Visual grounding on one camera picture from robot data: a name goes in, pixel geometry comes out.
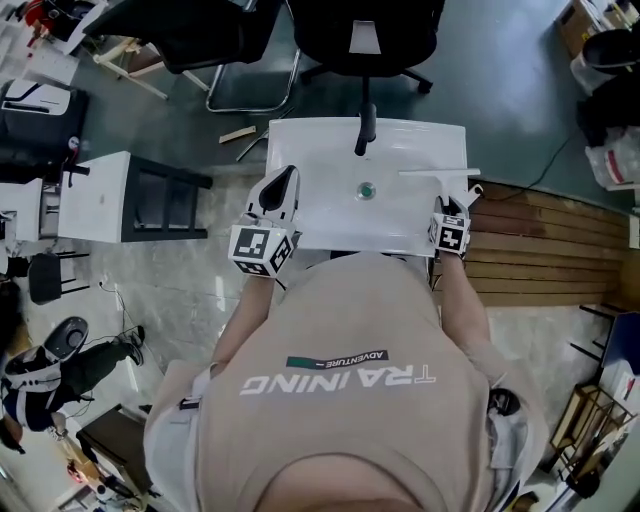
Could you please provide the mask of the black sink faucet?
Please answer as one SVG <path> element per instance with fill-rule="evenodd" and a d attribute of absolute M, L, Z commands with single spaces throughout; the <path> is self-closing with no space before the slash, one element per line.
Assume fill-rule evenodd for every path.
<path fill-rule="evenodd" d="M 362 157 L 367 146 L 376 139 L 376 106 L 371 102 L 363 102 L 359 112 L 360 130 L 356 140 L 354 153 Z"/>

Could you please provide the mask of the person's right forearm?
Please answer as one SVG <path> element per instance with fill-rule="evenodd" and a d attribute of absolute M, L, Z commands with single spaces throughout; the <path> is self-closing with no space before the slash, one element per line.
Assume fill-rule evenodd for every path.
<path fill-rule="evenodd" d="M 466 275 L 463 260 L 441 252 L 441 323 L 446 335 L 461 349 L 490 343 L 485 308 Z"/>

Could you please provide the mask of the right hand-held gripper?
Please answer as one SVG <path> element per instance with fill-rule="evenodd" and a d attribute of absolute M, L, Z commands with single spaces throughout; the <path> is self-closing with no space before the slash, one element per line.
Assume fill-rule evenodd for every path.
<path fill-rule="evenodd" d="M 441 196 L 436 197 L 428 237 L 437 252 L 463 258 L 470 241 L 470 227 L 471 219 L 464 204 L 452 196 L 449 204 Z"/>

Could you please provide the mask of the black round bin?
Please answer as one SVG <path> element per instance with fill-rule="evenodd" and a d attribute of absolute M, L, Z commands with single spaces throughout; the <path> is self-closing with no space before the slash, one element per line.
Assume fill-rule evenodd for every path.
<path fill-rule="evenodd" d="M 597 33 L 584 43 L 582 56 L 588 66 L 609 75 L 640 69 L 640 31 Z"/>

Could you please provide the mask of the white squeegee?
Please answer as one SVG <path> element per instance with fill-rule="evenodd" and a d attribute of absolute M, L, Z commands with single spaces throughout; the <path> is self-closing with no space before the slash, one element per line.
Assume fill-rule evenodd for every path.
<path fill-rule="evenodd" d="M 477 176 L 481 174 L 478 168 L 470 169 L 414 169 L 400 170 L 398 172 L 403 177 L 427 177 L 437 179 L 440 183 L 439 196 L 444 206 L 449 205 L 451 198 L 450 182 L 457 178 L 467 179 L 469 176 Z"/>

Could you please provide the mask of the wooden slat deck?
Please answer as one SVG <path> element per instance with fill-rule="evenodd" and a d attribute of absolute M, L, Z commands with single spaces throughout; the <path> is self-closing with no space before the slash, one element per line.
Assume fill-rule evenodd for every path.
<path fill-rule="evenodd" d="M 538 191 L 482 188 L 465 268 L 485 305 L 640 309 L 634 217 Z"/>

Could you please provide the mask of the light wooden chair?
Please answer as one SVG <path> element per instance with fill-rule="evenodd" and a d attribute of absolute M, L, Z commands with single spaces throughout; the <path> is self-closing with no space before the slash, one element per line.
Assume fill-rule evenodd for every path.
<path fill-rule="evenodd" d="M 144 80 L 154 72 L 168 71 L 159 50 L 153 44 L 125 37 L 108 51 L 94 53 L 92 60 L 96 65 L 114 73 L 117 78 L 125 79 L 163 101 L 169 99 L 165 92 Z"/>

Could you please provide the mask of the person's beige shirt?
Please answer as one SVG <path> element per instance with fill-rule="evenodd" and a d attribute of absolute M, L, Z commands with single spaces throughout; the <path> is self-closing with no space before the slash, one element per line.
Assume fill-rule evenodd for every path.
<path fill-rule="evenodd" d="M 179 512 L 503 512 L 549 436 L 526 370 L 458 347 L 441 291 L 387 255 L 307 269 L 213 368 L 170 363 L 146 421 Z"/>

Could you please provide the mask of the black office chair with headrest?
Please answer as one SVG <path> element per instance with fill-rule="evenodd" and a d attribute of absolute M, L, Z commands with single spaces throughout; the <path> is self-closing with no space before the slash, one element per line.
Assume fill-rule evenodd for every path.
<path fill-rule="evenodd" d="M 294 39 L 317 63 L 303 84 L 327 73 L 372 78 L 406 76 L 427 94 L 433 83 L 413 68 L 428 60 L 446 0 L 288 0 Z"/>

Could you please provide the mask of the wooden stick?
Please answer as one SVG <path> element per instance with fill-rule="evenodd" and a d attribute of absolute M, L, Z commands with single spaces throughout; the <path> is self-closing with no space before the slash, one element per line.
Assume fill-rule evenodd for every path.
<path fill-rule="evenodd" d="M 233 132 L 221 135 L 218 139 L 218 142 L 220 144 L 227 144 L 229 142 L 232 142 L 234 140 L 238 140 L 240 138 L 243 137 L 247 137 L 249 135 L 255 134 L 256 133 L 256 126 L 249 126 L 249 127 L 245 127 L 245 128 L 241 128 L 238 130 L 235 130 Z"/>

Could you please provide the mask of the black bag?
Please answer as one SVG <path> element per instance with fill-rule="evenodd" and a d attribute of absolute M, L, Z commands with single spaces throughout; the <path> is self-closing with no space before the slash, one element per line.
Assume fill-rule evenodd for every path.
<path fill-rule="evenodd" d="M 588 147 L 603 146 L 610 129 L 640 127 L 640 73 L 605 82 L 577 104 L 576 120 Z"/>

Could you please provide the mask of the blue chair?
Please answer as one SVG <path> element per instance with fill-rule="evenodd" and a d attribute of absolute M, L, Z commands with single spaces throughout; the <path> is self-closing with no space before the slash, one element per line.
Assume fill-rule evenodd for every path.
<path fill-rule="evenodd" d="M 593 344 L 601 349 L 601 354 L 595 355 L 574 343 L 570 344 L 573 349 L 598 363 L 598 369 L 589 382 L 598 383 L 604 369 L 620 361 L 629 365 L 635 377 L 640 377 L 640 312 L 624 311 L 609 304 L 603 304 L 603 307 L 613 311 L 613 314 L 584 305 L 579 306 L 580 310 L 608 322 L 606 342 L 599 344 L 593 341 Z"/>

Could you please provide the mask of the white side table black frame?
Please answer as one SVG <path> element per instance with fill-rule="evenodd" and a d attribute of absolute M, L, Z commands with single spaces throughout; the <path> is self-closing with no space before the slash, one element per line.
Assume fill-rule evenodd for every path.
<path fill-rule="evenodd" d="M 58 236 L 103 243 L 197 240 L 199 192 L 212 178 L 121 151 L 80 164 L 73 187 L 61 181 Z"/>

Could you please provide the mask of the round white table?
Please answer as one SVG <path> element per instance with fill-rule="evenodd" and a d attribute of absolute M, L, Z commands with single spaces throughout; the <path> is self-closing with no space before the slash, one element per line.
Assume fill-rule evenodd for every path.
<path fill-rule="evenodd" d="M 58 38 L 52 39 L 53 47 L 63 55 L 70 55 L 86 37 L 86 29 L 95 22 L 109 8 L 108 1 L 99 1 L 93 8 L 79 21 L 78 25 L 69 35 L 66 41 Z"/>

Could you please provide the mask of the person's left forearm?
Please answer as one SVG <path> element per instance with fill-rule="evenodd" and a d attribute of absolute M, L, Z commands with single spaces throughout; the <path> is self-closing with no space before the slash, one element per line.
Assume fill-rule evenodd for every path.
<path fill-rule="evenodd" d="M 269 316 L 275 280 L 250 276 L 213 352 L 213 374 L 220 373 Z"/>

